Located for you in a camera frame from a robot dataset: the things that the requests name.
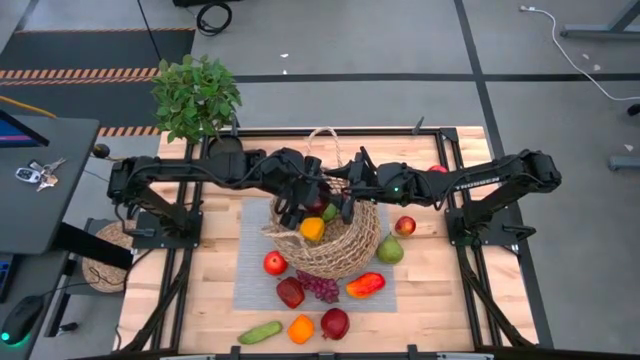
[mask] wooden tabletop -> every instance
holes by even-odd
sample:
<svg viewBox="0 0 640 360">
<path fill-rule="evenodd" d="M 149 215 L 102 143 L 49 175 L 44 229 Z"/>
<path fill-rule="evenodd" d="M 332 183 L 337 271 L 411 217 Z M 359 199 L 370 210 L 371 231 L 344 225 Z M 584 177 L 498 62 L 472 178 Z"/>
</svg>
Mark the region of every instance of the wooden tabletop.
<svg viewBox="0 0 640 360">
<path fill-rule="evenodd" d="M 465 166 L 491 160 L 481 127 L 459 127 L 458 135 Z M 262 148 L 270 153 L 282 146 L 305 153 L 304 137 L 243 139 L 245 150 Z M 350 136 L 341 137 L 342 157 L 353 158 L 365 146 L 374 163 L 402 161 L 418 169 L 438 164 L 438 152 L 432 136 Z M 183 158 L 185 143 L 167 144 L 163 134 L 158 156 Z M 335 144 L 331 137 L 316 138 L 312 155 L 323 165 L 336 166 Z M 453 156 L 449 153 L 449 163 Z M 168 201 L 175 201 L 178 185 L 153 185 Z M 477 188 L 473 198 L 481 198 L 492 187 Z M 186 201 L 191 199 L 188 192 Z M 299 311 L 236 311 L 233 288 L 238 259 L 238 239 L 244 197 L 268 197 L 258 190 L 231 191 L 213 184 L 203 188 L 204 224 L 200 247 L 194 252 L 189 278 L 180 353 L 229 353 L 238 345 L 237 336 L 272 320 L 287 328 Z M 405 257 L 394 266 L 397 312 L 349 313 L 351 328 L 340 341 L 323 340 L 321 312 L 306 313 L 316 324 L 316 335 L 304 345 L 292 343 L 283 333 L 255 345 L 243 346 L 244 353 L 404 352 L 408 344 L 420 351 L 473 350 L 467 311 L 455 249 L 449 244 L 443 212 L 419 206 L 389 206 L 392 224 L 402 215 L 417 221 L 416 232 L 402 240 Z M 491 289 L 496 303 L 528 340 L 537 340 L 529 302 L 516 257 L 501 247 L 485 247 Z M 127 344 L 147 320 L 158 301 L 166 251 L 156 250 L 138 264 L 129 277 L 120 317 L 120 333 Z M 181 257 L 176 259 L 175 270 Z M 482 303 L 476 298 L 483 338 L 489 344 L 489 332 Z M 168 346 L 173 305 L 167 312 L 163 346 Z"/>
</svg>

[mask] grape bunch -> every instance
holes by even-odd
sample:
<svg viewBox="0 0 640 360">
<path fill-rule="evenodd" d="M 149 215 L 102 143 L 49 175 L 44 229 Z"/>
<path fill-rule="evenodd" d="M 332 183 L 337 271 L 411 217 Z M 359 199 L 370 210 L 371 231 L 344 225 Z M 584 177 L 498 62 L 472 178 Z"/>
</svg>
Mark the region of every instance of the grape bunch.
<svg viewBox="0 0 640 360">
<path fill-rule="evenodd" d="M 298 275 L 298 280 L 305 290 L 310 290 L 316 294 L 316 299 L 320 299 L 320 301 L 324 301 L 327 304 L 338 302 L 340 290 L 335 280 L 323 279 L 300 270 L 296 270 L 296 275 Z"/>
</svg>

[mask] potted plant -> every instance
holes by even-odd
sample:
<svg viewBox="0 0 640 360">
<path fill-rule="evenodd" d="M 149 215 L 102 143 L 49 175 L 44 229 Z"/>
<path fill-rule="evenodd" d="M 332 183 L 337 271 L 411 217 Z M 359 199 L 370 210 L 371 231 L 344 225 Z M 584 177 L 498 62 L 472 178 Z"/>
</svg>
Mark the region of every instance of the potted plant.
<svg viewBox="0 0 640 360">
<path fill-rule="evenodd" d="M 233 74 L 219 60 L 207 55 L 195 60 L 185 55 L 182 65 L 160 61 L 160 75 L 153 78 L 151 91 L 158 103 L 158 129 L 175 138 L 198 143 L 203 135 L 218 137 L 225 125 L 232 125 L 236 106 L 242 106 Z"/>
</svg>

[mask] gray placemat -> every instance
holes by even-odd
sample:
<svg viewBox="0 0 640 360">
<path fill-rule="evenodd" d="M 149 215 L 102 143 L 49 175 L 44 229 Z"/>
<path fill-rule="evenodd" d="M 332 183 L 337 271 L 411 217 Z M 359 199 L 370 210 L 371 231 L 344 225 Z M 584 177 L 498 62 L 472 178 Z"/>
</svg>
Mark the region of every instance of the gray placemat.
<svg viewBox="0 0 640 360">
<path fill-rule="evenodd" d="M 288 310 L 289 308 L 276 294 L 276 286 L 288 276 L 295 277 L 291 266 L 280 276 L 267 274 L 262 268 L 264 256 L 275 250 L 273 241 L 260 231 L 267 225 L 269 199 L 248 198 L 242 202 L 242 228 L 238 250 L 236 282 L 233 290 L 234 310 Z M 386 206 L 378 206 L 382 224 L 382 238 L 389 233 L 389 214 Z M 377 272 L 386 279 L 384 289 L 368 299 L 354 299 L 346 294 L 344 285 L 365 272 Z M 305 291 L 305 300 L 296 310 L 326 311 L 339 307 L 356 312 L 396 312 L 395 280 L 393 266 L 383 264 L 374 256 L 369 265 L 358 274 L 338 281 L 339 303 L 326 304 L 315 298 L 311 291 Z"/>
</svg>

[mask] computer monitor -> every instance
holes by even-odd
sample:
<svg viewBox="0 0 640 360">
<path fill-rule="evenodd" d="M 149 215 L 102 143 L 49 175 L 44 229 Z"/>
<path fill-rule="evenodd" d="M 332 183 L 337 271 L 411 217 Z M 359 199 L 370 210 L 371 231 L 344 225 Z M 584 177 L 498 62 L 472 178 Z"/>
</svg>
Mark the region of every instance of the computer monitor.
<svg viewBox="0 0 640 360">
<path fill-rule="evenodd" d="M 49 145 L 49 140 L 0 110 L 0 148 L 47 145 Z"/>
</svg>

